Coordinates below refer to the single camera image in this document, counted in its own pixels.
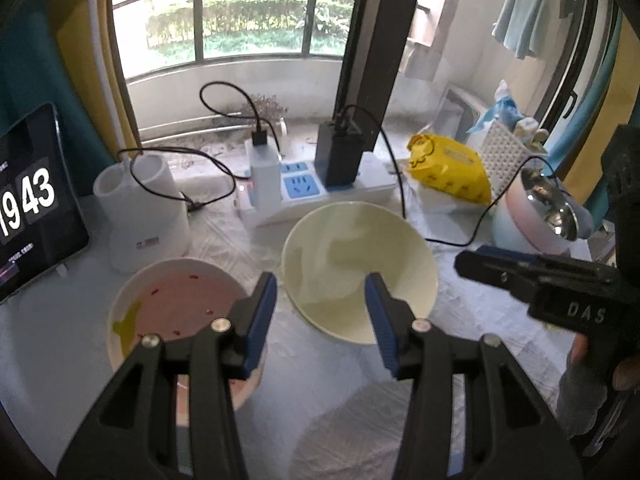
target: silver screw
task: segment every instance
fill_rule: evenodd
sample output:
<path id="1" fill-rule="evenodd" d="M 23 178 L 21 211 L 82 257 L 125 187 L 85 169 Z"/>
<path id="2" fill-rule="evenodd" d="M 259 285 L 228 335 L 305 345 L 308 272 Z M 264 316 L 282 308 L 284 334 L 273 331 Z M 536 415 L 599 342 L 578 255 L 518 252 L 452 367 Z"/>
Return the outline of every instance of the silver screw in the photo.
<path id="1" fill-rule="evenodd" d="M 211 322 L 211 329 L 214 332 L 226 332 L 231 328 L 231 322 L 226 317 L 219 317 Z"/>
<path id="2" fill-rule="evenodd" d="M 413 328 L 416 332 L 424 333 L 431 330 L 431 323 L 429 323 L 426 319 L 418 318 L 414 319 L 411 323 L 411 328 Z"/>
<path id="3" fill-rule="evenodd" d="M 482 341 L 484 341 L 485 345 L 492 346 L 493 348 L 498 348 L 502 344 L 502 340 L 495 334 L 485 334 L 482 337 Z"/>
<path id="4" fill-rule="evenodd" d="M 158 334 L 147 334 L 142 338 L 142 346 L 145 348 L 155 348 L 160 344 L 160 336 Z"/>

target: blue towel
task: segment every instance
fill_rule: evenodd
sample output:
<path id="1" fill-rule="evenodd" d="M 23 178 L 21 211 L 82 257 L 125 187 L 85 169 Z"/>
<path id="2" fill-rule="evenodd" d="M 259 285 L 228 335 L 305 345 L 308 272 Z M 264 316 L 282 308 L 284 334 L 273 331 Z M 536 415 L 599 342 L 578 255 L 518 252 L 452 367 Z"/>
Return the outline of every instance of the blue towel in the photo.
<path id="1" fill-rule="evenodd" d="M 537 57 L 550 18 L 548 0 L 505 0 L 493 35 L 518 59 Z"/>

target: table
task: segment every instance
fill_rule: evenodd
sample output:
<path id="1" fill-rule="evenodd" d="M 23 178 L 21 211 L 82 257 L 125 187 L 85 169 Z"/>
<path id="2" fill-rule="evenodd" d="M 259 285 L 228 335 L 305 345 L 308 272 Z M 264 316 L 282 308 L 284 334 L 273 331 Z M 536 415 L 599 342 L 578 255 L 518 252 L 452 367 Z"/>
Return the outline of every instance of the table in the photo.
<path id="1" fill-rule="evenodd" d="M 194 177 L 180 188 L 194 198 L 223 180 Z M 398 207 L 397 200 L 390 205 Z M 44 465 L 55 471 L 72 435 L 112 375 L 107 316 L 129 278 L 111 269 L 108 226 L 93 198 L 82 201 L 91 247 L 68 262 L 68 277 L 40 278 L 0 306 L 0 400 Z M 409 221 L 430 237 L 463 240 L 477 216 L 428 215 L 408 197 Z M 190 219 L 189 255 L 208 260 L 251 290 L 263 270 L 278 277 L 278 304 L 267 338 L 260 387 L 237 412 L 252 479 L 388 479 L 398 453 L 410 384 L 384 369 L 376 346 L 355 346 L 305 322 L 282 286 L 280 251 L 294 222 L 246 232 L 231 200 Z M 490 234 L 483 226 L 478 245 Z M 458 250 L 433 246 L 438 299 L 430 319 L 467 338 L 498 333 L 552 407 L 572 335 L 548 330 L 501 290 L 461 280 Z M 454 403 L 454 449 L 462 448 L 462 400 Z"/>

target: tablet screen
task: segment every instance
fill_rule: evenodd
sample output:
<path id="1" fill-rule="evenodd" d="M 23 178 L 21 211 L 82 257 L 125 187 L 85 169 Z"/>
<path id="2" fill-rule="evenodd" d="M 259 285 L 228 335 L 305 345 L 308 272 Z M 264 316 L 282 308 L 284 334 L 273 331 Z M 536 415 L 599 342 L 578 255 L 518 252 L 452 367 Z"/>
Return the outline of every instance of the tablet screen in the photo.
<path id="1" fill-rule="evenodd" d="M 88 243 L 45 104 L 0 138 L 0 301 Z"/>

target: finger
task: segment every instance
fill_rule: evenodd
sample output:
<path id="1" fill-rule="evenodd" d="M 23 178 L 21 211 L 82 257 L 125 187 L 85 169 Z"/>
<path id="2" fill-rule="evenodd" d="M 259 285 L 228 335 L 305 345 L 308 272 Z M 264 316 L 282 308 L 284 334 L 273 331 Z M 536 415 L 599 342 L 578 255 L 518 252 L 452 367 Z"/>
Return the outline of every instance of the finger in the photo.
<path id="1" fill-rule="evenodd" d="M 613 387 L 618 391 L 640 385 L 640 354 L 623 360 L 613 373 Z"/>
<path id="2" fill-rule="evenodd" d="M 585 335 L 577 334 L 571 347 L 571 364 L 575 365 L 582 361 L 588 351 L 589 339 Z"/>

